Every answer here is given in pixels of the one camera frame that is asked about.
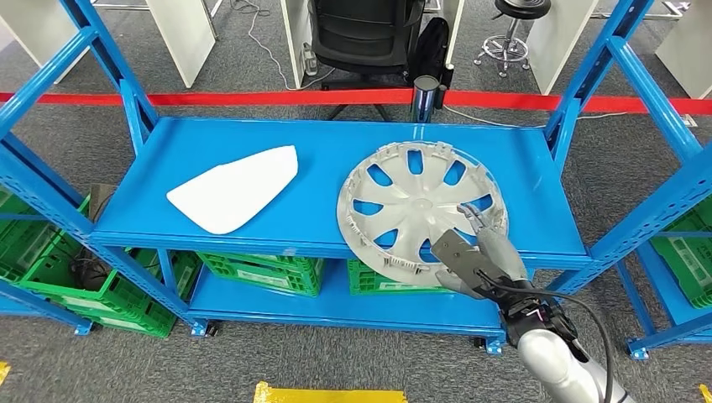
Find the white cubicle partition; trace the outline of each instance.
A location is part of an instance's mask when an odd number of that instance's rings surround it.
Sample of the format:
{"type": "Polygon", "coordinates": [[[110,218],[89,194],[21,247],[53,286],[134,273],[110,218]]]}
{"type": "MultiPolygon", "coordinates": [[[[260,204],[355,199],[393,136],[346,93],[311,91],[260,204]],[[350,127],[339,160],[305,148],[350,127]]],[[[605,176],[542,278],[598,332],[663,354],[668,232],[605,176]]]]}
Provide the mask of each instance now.
{"type": "MultiPolygon", "coordinates": [[[[215,45],[202,0],[147,4],[183,82],[192,86],[215,45]]],[[[76,33],[59,0],[0,0],[0,20],[37,65],[46,63],[76,33]]]]}
{"type": "Polygon", "coordinates": [[[655,54],[691,98],[712,92],[712,2],[696,1],[655,54]]]}
{"type": "Polygon", "coordinates": [[[450,41],[448,52],[445,55],[445,64],[452,64],[453,52],[455,51],[455,41],[458,38],[460,20],[463,17],[463,7],[465,0],[442,0],[442,17],[448,21],[450,26],[450,41]]]}
{"type": "Polygon", "coordinates": [[[280,0],[282,19],[285,20],[287,47],[290,51],[291,70],[294,74],[295,88],[301,87],[304,67],[301,62],[301,48],[312,43],[312,26],[309,20],[307,0],[280,0]]]}
{"type": "Polygon", "coordinates": [[[202,0],[146,0],[170,56],[190,88],[215,45],[202,0]]]}
{"type": "Polygon", "coordinates": [[[539,91],[548,95],[599,0],[552,0],[552,9],[534,22],[526,39],[529,65],[539,91]]]}
{"type": "Polygon", "coordinates": [[[0,20],[38,66],[44,65],[76,34],[76,26],[59,0],[0,0],[0,20]]]}

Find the blue metal shelf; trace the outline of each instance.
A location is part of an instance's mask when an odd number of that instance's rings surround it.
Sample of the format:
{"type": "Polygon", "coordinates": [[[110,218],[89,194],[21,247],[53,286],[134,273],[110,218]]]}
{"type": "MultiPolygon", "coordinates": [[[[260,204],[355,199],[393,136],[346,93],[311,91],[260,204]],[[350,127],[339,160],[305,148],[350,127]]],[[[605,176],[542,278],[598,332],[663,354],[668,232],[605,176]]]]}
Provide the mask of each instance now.
{"type": "Polygon", "coordinates": [[[346,261],[342,259],[327,264],[317,297],[225,280],[204,269],[189,313],[229,321],[447,332],[496,340],[505,336],[491,301],[454,293],[351,296],[346,261]]]}
{"type": "MultiPolygon", "coordinates": [[[[344,270],[337,267],[327,278],[321,296],[299,300],[299,304],[293,303],[298,297],[221,280],[203,270],[189,304],[175,294],[173,285],[161,284],[130,259],[123,247],[157,248],[163,255],[166,249],[197,249],[351,258],[335,217],[338,190],[349,171],[391,142],[442,141],[489,168],[507,204],[510,237],[522,252],[527,268],[532,272],[564,270],[548,288],[573,294],[633,250],[644,249],[650,237],[712,193],[712,145],[699,145],[626,43],[653,1],[618,2],[557,110],[540,130],[159,118],[90,1],[60,0],[78,33],[0,109],[0,183],[190,324],[198,335],[205,334],[208,318],[229,318],[485,334],[495,346],[503,341],[503,333],[497,330],[493,307],[486,302],[423,294],[397,298],[346,296],[344,270]],[[9,132],[87,44],[121,94],[137,154],[96,225],[76,211],[77,194],[9,132]],[[682,166],[587,249],[575,227],[560,175],[576,118],[614,62],[630,79],[682,166]],[[299,174],[257,217],[234,233],[214,236],[204,232],[165,197],[167,191],[215,165],[285,144],[296,146],[299,174]],[[369,305],[366,301],[376,302],[369,305]],[[378,311],[376,304],[387,305],[389,310],[378,311]]],[[[161,269],[165,278],[170,278],[170,265],[164,260],[161,269]]],[[[663,300],[669,300],[667,308],[674,321],[699,314],[678,304],[664,284],[654,286],[663,300]]],[[[675,328],[683,331],[680,337],[685,340],[702,340],[709,336],[707,328],[692,326],[700,325],[706,317],[693,317],[675,328]]],[[[657,343],[666,337],[665,332],[647,339],[657,343]]]]}
{"type": "Polygon", "coordinates": [[[379,147],[408,140],[449,143],[487,166],[507,203],[510,237],[527,257],[556,255],[548,258],[565,263],[555,267],[569,269],[590,261],[541,130],[441,124],[161,118],[92,238],[117,246],[351,258],[336,222],[343,181],[379,147]],[[233,233],[211,235],[166,199],[216,165],[287,144],[296,146],[296,178],[233,233]]]}
{"type": "Polygon", "coordinates": [[[42,314],[7,297],[0,296],[0,316],[41,317],[42,314]]]}

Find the green plastic crate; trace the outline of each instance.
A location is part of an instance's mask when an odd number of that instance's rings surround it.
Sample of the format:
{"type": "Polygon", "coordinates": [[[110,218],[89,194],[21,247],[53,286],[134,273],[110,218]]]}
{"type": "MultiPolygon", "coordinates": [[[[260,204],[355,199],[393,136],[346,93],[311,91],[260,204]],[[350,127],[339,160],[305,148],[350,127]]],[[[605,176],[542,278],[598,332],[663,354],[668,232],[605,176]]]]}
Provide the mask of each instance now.
{"type": "MultiPolygon", "coordinates": [[[[0,186],[0,212],[36,214],[19,197],[0,186]]],[[[52,239],[55,227],[46,221],[0,220],[0,279],[16,282],[52,239]]]]}
{"type": "Polygon", "coordinates": [[[304,296],[318,295],[322,286],[324,259],[207,252],[198,256],[210,271],[226,279],[304,296]]]}
{"type": "MultiPolygon", "coordinates": [[[[193,252],[174,252],[171,260],[178,292],[183,299],[186,299],[200,272],[202,262],[193,252]]],[[[140,311],[142,313],[138,316],[96,310],[79,313],[105,327],[141,332],[155,338],[168,337],[177,319],[173,313],[150,298],[146,299],[140,311]]]]}
{"type": "MultiPolygon", "coordinates": [[[[82,203],[79,210],[86,212],[88,204],[89,198],[82,203]]],[[[147,305],[152,301],[150,296],[123,278],[116,270],[109,273],[99,290],[77,288],[76,280],[70,271],[70,263],[80,250],[81,245],[68,233],[57,233],[19,281],[19,285],[89,317],[111,316],[128,320],[143,316],[147,305]]],[[[136,260],[157,279],[161,278],[154,250],[139,250],[136,260]]],[[[187,296],[190,292],[189,285],[192,285],[199,269],[200,260],[192,252],[175,253],[172,260],[179,291],[187,296]]]]}
{"type": "Polygon", "coordinates": [[[348,267],[348,288],[352,295],[450,292],[442,287],[421,287],[393,281],[376,273],[358,259],[348,260],[346,266],[348,267]]]}
{"type": "Polygon", "coordinates": [[[155,338],[167,338],[177,319],[168,309],[155,301],[150,301],[143,315],[133,320],[110,315],[87,317],[105,327],[141,332],[155,338]]]}
{"type": "MultiPolygon", "coordinates": [[[[0,212],[7,214],[36,214],[27,203],[2,186],[0,186],[0,212]]],[[[12,220],[0,220],[0,233],[3,233],[5,228],[13,222],[12,220]]]]}
{"type": "MultiPolygon", "coordinates": [[[[712,231],[712,198],[685,213],[666,231],[712,231]]],[[[651,244],[678,279],[690,304],[699,309],[712,306],[712,238],[655,237],[651,244]]]]}
{"type": "Polygon", "coordinates": [[[42,254],[55,227],[44,221],[12,221],[0,234],[0,279],[19,281],[42,254]]]}

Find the yellow floor marking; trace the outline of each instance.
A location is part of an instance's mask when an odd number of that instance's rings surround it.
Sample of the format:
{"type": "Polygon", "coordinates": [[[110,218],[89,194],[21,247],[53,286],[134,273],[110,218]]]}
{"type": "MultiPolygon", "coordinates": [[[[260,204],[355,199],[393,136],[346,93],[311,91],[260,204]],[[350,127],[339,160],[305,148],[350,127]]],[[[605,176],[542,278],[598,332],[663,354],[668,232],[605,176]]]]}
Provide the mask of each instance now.
{"type": "Polygon", "coordinates": [[[399,390],[277,389],[261,381],[254,388],[253,403],[408,403],[399,390]]]}
{"type": "Polygon", "coordinates": [[[2,385],[5,378],[8,377],[9,372],[10,372],[10,364],[8,364],[4,361],[0,361],[0,385],[2,385]]]}
{"type": "Polygon", "coordinates": [[[699,391],[702,392],[702,396],[704,397],[704,403],[712,403],[712,394],[710,394],[709,389],[707,389],[706,385],[700,385],[699,391]]]}

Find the shelf board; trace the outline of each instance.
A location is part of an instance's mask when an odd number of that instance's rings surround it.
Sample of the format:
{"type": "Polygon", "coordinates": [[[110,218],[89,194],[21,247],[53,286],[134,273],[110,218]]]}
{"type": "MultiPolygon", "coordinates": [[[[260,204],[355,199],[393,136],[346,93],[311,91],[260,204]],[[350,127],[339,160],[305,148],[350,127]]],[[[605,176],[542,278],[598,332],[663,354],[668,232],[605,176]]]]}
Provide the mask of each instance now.
{"type": "MultiPolygon", "coordinates": [[[[673,325],[712,314],[712,307],[697,309],[689,303],[680,290],[678,279],[649,242],[641,244],[636,252],[657,299],[673,325]]],[[[702,332],[699,335],[712,337],[712,331],[702,332]]]]}
{"type": "Polygon", "coordinates": [[[38,312],[33,311],[22,304],[19,304],[5,296],[0,296],[0,316],[2,315],[12,315],[21,317],[41,316],[38,312]]]}
{"type": "Polygon", "coordinates": [[[418,139],[451,144],[487,166],[525,259],[588,259],[542,131],[472,125],[162,118],[92,237],[117,246],[349,258],[336,222],[348,173],[385,144],[418,139]],[[216,165],[288,144],[296,146],[296,178],[232,233],[206,232],[166,199],[167,191],[216,165]]]}
{"type": "Polygon", "coordinates": [[[316,297],[296,296],[224,279],[203,268],[189,315],[229,321],[278,322],[502,338],[496,305],[455,293],[352,296],[342,259],[330,259],[316,297]]]}

